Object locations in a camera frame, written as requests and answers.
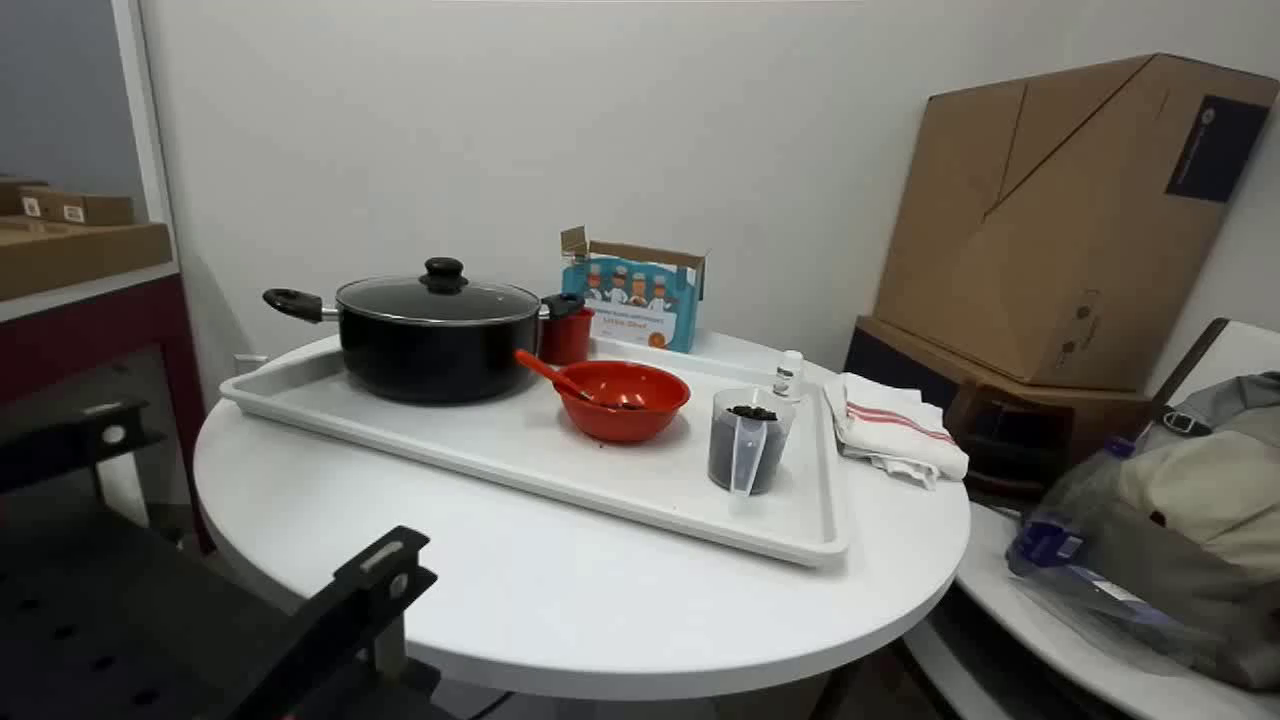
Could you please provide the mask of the blue cap water bottle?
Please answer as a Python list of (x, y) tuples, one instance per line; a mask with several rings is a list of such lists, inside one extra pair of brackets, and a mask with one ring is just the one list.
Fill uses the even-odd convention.
[(1087, 609), (1095, 618), (1125, 622), (1138, 630), (1169, 630), (1169, 618), (1161, 609), (1152, 609), (1138, 594), (1087, 567), (1079, 553), (1084, 553), (1084, 538), (1078, 528), (1061, 520), (1029, 520), (1012, 538), (1005, 562), (1015, 575), (1057, 588), (1078, 609)]

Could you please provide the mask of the small white pill bottle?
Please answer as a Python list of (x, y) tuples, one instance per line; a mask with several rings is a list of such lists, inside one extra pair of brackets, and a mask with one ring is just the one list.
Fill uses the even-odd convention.
[(781, 361), (773, 367), (773, 398), (795, 400), (802, 378), (806, 378), (806, 354), (795, 354), (795, 350), (781, 354)]

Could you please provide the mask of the white red striped cloth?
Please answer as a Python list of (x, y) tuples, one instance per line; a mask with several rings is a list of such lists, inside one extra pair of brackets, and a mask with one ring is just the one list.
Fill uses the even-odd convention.
[(824, 384), (836, 450), (888, 476), (940, 483), (970, 476), (970, 454), (945, 430), (945, 412), (919, 388), (895, 388), (842, 373)]

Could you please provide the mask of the blue printed cardboard box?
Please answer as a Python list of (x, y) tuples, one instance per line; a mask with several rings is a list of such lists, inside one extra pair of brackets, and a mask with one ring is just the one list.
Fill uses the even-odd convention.
[(592, 241), (590, 230), (560, 233), (560, 290), (592, 313), (607, 342), (687, 354), (704, 302), (704, 260), (691, 251)]

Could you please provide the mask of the black glass pot lid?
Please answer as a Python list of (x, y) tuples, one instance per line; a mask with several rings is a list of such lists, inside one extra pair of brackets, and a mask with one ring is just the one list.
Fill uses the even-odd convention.
[(399, 325), (509, 325), (540, 313), (540, 302), (515, 286), (482, 286), (455, 255), (429, 255), (419, 275), (349, 280), (335, 306), (362, 315)]

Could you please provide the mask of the red plastic bowl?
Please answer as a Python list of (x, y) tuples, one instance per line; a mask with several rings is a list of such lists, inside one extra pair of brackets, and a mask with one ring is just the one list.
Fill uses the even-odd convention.
[(515, 354), (515, 363), (549, 380), (569, 419), (605, 443), (657, 441), (691, 400), (679, 378), (637, 361), (549, 363), (536, 354)]

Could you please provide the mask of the clear plastic measuring jug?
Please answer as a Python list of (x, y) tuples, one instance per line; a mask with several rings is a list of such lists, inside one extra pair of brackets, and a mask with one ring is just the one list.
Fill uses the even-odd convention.
[(781, 471), (794, 419), (795, 405), (767, 388), (716, 393), (708, 479), (730, 498), (763, 498)]

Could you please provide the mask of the grey beige backpack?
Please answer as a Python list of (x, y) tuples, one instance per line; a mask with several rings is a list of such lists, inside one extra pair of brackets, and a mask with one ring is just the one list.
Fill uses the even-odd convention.
[(1246, 694), (1280, 687), (1280, 378), (1232, 378), (1066, 471), (1021, 520), (1084, 538), (1079, 562), (1169, 618), (1114, 626)]

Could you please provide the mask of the large brown cardboard box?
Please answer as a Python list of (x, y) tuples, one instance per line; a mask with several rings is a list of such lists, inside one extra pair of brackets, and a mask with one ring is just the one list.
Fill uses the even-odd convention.
[(1141, 388), (1276, 91), (1156, 53), (933, 95), (878, 315), (1021, 384)]

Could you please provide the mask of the black cooking pot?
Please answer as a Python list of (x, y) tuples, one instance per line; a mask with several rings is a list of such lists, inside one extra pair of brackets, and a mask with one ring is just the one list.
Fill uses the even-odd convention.
[(342, 361), (367, 393), (445, 405), (504, 398), (527, 380), (515, 354), (540, 354), (546, 325), (577, 307), (569, 298), (536, 302), (540, 313), (527, 321), (445, 327), (362, 315), (296, 290), (264, 291), (264, 306), (293, 321), (332, 321), (342, 327)]

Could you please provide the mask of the red cup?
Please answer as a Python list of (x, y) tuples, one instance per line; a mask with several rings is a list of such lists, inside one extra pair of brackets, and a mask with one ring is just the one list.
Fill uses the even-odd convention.
[(590, 307), (574, 307), (563, 315), (552, 315), (546, 325), (546, 346), (540, 355), (549, 363), (579, 363), (592, 350), (592, 313)]

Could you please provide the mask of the wooden shelf with boxes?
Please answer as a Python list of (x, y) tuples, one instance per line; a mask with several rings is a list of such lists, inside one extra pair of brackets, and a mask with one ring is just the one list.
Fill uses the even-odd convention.
[(129, 197), (0, 183), (0, 302), (73, 290), (172, 260), (170, 230)]

